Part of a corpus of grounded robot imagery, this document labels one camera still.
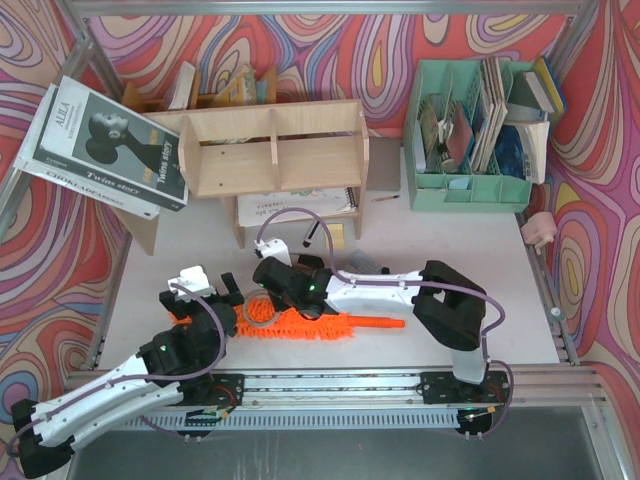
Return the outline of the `orange chenille duster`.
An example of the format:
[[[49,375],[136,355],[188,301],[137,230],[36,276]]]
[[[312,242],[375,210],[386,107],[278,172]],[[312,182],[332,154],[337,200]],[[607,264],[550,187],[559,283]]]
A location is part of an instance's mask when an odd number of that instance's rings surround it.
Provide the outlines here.
[[[316,320],[303,318],[295,309],[280,313],[271,326],[257,329],[242,317],[242,307],[234,306],[237,314],[237,335],[250,338],[334,341],[351,338],[355,328],[402,329],[405,321],[387,317],[363,317],[346,313],[323,315]]]

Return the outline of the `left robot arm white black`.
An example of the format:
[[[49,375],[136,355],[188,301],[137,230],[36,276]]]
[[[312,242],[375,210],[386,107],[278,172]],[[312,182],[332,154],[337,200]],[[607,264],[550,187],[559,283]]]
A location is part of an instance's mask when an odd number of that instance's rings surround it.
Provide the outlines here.
[[[210,285],[201,267],[169,280],[159,301],[173,320],[123,363],[52,400],[19,400],[11,407],[15,430],[7,452],[28,479],[66,465],[93,440],[126,421],[164,406],[237,403],[213,374],[237,332],[236,308],[244,297],[232,273],[227,291]]]

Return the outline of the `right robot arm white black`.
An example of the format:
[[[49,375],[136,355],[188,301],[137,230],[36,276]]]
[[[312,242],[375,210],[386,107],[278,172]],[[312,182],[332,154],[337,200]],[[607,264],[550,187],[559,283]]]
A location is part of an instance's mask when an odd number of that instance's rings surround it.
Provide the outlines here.
[[[485,291],[441,261],[431,260],[423,269],[404,274],[364,275],[328,268],[305,273],[269,257],[261,260],[253,281],[277,308],[293,308],[309,320],[342,313],[394,319],[411,315],[450,350],[457,380],[474,385],[484,381]]]

